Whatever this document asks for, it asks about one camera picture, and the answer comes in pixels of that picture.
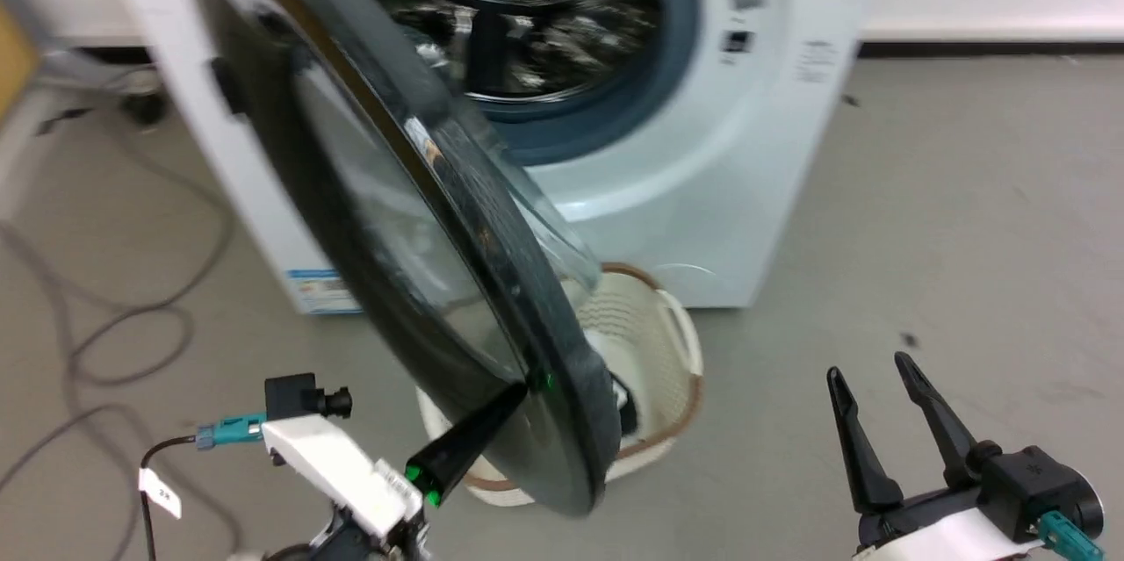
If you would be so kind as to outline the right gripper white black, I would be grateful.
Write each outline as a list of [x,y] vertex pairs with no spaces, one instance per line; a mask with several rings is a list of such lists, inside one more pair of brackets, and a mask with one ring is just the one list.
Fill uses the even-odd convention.
[[931,384],[910,354],[897,350],[894,362],[910,402],[925,417],[944,463],[948,488],[904,499],[900,485],[883,471],[859,420],[859,406],[839,367],[826,373],[847,489],[860,515],[854,560],[1012,560],[1044,544],[1014,542],[978,507],[978,477],[968,465],[976,444],[970,429]]

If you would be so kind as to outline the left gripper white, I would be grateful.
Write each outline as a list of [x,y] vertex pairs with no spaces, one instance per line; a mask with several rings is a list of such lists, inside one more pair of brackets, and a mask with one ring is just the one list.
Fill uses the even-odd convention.
[[368,536],[389,539],[400,524],[422,517],[424,500],[433,507],[446,500],[527,392],[527,384],[507,384],[493,400],[414,453],[405,476],[383,458],[368,456],[345,429],[320,416],[266,420],[262,436],[270,453],[348,510]]

